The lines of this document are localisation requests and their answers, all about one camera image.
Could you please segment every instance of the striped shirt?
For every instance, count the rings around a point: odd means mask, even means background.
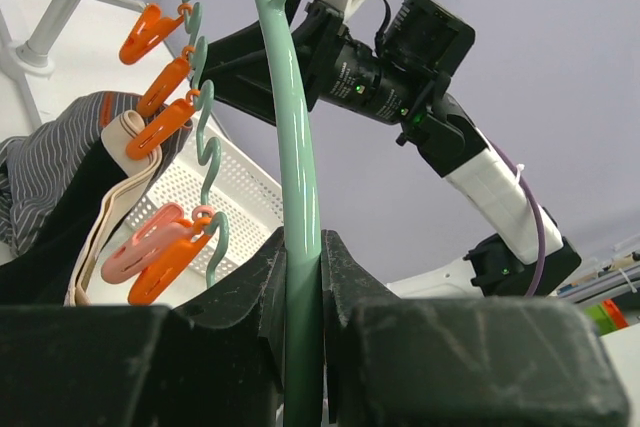
[[[136,94],[96,92],[76,99],[33,134],[0,142],[0,242],[8,244],[13,255],[29,250],[102,129],[135,109],[139,99]],[[189,121],[162,144],[162,162],[149,186],[182,150],[191,130]]]

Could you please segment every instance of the white basket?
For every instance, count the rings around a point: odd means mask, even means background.
[[[186,216],[200,205],[200,188],[207,169],[198,164],[195,135],[198,118],[198,114],[193,117],[193,133],[182,152],[126,218],[125,222],[133,230],[167,202],[180,204]],[[229,218],[229,248],[216,269],[217,282],[250,259],[283,224],[282,190],[273,178],[208,124],[205,139],[210,137],[220,139],[222,162],[209,202],[216,212],[222,211]],[[217,245],[218,234],[189,267],[204,275]]]

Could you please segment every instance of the camera lens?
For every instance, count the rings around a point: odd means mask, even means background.
[[[349,39],[320,98],[385,124],[397,124],[411,108],[415,85],[408,74],[374,57],[371,48]]]

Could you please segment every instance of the mint green hanger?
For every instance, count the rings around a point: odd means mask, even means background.
[[[184,13],[184,26],[189,37],[189,45],[195,47],[195,52],[189,53],[189,64],[194,71],[191,78],[191,87],[197,88],[200,84],[200,78],[204,70],[204,65],[207,60],[207,39],[204,36],[196,41],[198,32],[200,30],[200,24],[202,21],[202,8],[200,3],[196,2],[193,6],[192,14],[188,12]],[[201,166],[209,165],[207,173],[204,177],[204,182],[200,189],[200,204],[209,205],[209,192],[213,186],[213,182],[220,170],[220,160],[222,158],[222,147],[220,140],[217,137],[211,137],[205,144],[204,131],[207,127],[207,120],[211,116],[211,109],[214,103],[213,95],[213,82],[210,80],[205,81],[200,88],[200,95],[196,97],[193,106],[196,111],[200,112],[200,119],[196,126],[196,150],[198,152],[198,163]],[[216,267],[220,261],[227,254],[229,248],[229,220],[224,212],[216,212],[211,219],[211,222],[205,227],[204,233],[206,235],[213,236],[216,230],[220,229],[220,236],[218,238],[218,245],[216,250],[207,263],[206,279],[207,287],[211,287],[216,281]]]
[[[284,204],[286,276],[285,409],[287,427],[311,426],[322,403],[320,219],[311,132],[286,0],[255,0],[276,106]]]

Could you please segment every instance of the orange clothespin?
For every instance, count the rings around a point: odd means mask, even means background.
[[[211,239],[203,231],[211,222],[211,217],[201,217],[193,223],[193,235],[200,235],[195,241],[179,239],[138,276],[129,291],[131,305],[149,305],[188,267],[196,255]]]
[[[130,159],[141,160],[176,132],[196,112],[193,97],[200,91],[191,89],[184,99],[177,99],[133,138],[126,148]]]
[[[151,84],[151,87],[142,96],[136,107],[142,117],[150,117],[155,114],[171,93],[187,78],[191,70],[189,52],[195,52],[195,48],[192,45],[187,45],[182,50],[182,55],[171,61],[164,68],[155,82]]]
[[[177,239],[191,239],[193,224],[183,221],[184,210],[180,205],[164,204],[104,261],[102,280],[120,284],[142,272]]]
[[[162,17],[162,9],[156,4],[149,4],[131,29],[127,40],[120,48],[120,60],[123,64],[135,64],[156,45],[166,39],[171,32],[184,22],[184,12],[191,13],[189,4],[178,7],[180,16],[177,19]]]

